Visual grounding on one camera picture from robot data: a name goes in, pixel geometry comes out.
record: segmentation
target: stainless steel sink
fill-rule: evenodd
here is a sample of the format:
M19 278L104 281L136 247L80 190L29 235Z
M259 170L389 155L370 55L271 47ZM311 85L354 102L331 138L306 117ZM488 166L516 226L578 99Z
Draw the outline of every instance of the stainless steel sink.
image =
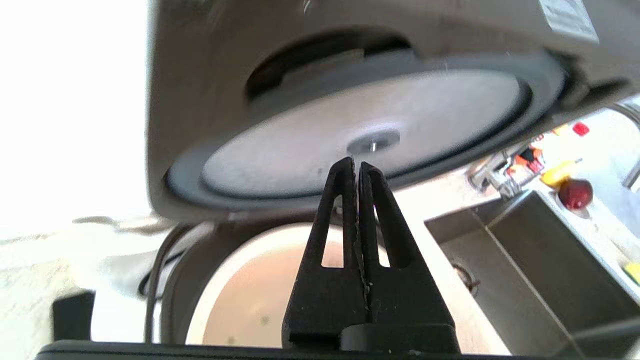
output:
M640 307L540 194L425 225L513 354L624 357L638 346Z

